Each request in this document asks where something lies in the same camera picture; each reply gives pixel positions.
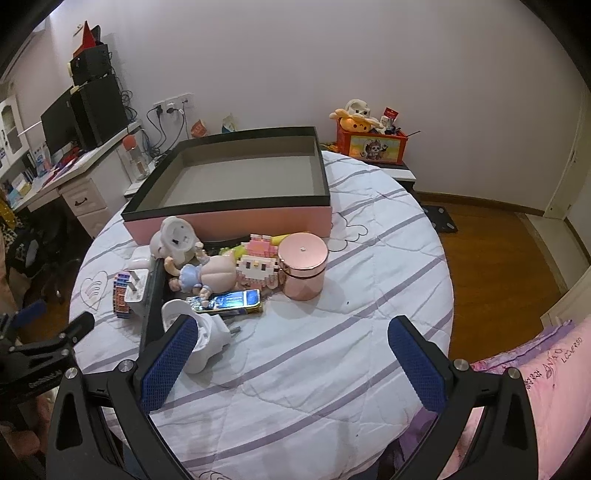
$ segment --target wall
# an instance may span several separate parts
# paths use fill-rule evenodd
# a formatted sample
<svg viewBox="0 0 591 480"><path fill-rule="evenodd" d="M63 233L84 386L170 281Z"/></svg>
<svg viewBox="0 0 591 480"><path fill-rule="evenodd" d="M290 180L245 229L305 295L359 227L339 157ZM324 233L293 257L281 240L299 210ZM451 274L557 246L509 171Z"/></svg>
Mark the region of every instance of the wall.
<svg viewBox="0 0 591 480"><path fill-rule="evenodd" d="M312 124L333 140L328 114L361 98L422 130L405 157L418 189L538 209L566 163L584 88L518 0L65 0L17 66L26 126L69 85L85 19L108 36L142 115L193 92L190 120L212 132L232 112L241 129Z"/></svg>
<svg viewBox="0 0 591 480"><path fill-rule="evenodd" d="M567 217L587 247L587 251L591 252L591 170Z"/></svg>

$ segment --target speaker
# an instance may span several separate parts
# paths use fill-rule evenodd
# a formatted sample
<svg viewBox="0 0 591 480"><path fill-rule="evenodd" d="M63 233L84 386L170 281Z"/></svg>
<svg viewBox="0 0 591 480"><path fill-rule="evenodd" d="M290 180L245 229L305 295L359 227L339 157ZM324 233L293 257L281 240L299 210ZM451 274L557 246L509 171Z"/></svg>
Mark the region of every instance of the speaker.
<svg viewBox="0 0 591 480"><path fill-rule="evenodd" d="M76 132L84 150L101 146L127 127L121 93L112 73L75 87L70 93Z"/></svg>
<svg viewBox="0 0 591 480"><path fill-rule="evenodd" d="M97 45L86 48L70 61L74 85L83 85L86 82L101 78L111 72L111 59L109 58L109 47Z"/></svg>

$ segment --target stuffed toy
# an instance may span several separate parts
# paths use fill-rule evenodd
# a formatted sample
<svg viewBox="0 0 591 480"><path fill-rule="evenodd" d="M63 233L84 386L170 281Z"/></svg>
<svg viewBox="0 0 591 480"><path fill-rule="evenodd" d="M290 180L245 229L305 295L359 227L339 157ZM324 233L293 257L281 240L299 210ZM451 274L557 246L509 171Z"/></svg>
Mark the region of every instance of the stuffed toy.
<svg viewBox="0 0 591 480"><path fill-rule="evenodd" d="M360 113L351 115L347 110L337 108L329 115L332 120L340 122L343 130L353 133L369 133L372 128L381 128L382 124L373 117L364 117Z"/></svg>
<svg viewBox="0 0 591 480"><path fill-rule="evenodd" d="M359 100L358 98L354 98L353 100L349 100L347 105L345 105L345 110L349 115L354 115L356 113L369 116L371 110L368 107L368 104L363 100Z"/></svg>

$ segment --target white bedsheet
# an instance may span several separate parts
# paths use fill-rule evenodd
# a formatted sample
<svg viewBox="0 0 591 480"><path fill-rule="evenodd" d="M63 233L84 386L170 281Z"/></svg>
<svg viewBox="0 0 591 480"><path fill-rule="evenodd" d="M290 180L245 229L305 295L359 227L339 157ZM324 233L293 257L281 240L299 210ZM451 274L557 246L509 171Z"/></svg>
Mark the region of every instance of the white bedsheet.
<svg viewBox="0 0 591 480"><path fill-rule="evenodd" d="M237 322L233 342L203 372L182 373L151 416L196 478L211 471L232 480L350 477L421 406L388 347L389 320L408 316L447 352L452 282L423 210L380 169L323 156L335 213L323 292L308 302L282 293L265 300L264 313ZM111 296L113 276L135 247L116 215L76 280L70 319L84 310L96 318L76 346L85 373L138 355L141 325L116 318ZM94 282L105 288L98 303L85 293ZM120 434L113 414L108 423Z"/></svg>

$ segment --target box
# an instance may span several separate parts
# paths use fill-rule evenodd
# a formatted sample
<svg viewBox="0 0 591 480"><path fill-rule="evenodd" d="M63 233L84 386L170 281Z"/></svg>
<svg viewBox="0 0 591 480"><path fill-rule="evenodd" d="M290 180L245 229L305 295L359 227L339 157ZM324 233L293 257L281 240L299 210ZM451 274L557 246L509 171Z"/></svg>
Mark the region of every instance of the box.
<svg viewBox="0 0 591 480"><path fill-rule="evenodd" d="M251 233L327 237L332 208L316 130L264 128L183 141L121 215L138 245L171 215L188 221L202 242Z"/></svg>
<svg viewBox="0 0 591 480"><path fill-rule="evenodd" d="M402 165L402 157L408 137L398 135L357 134L347 132L336 122L336 142L339 151L367 163L393 163Z"/></svg>

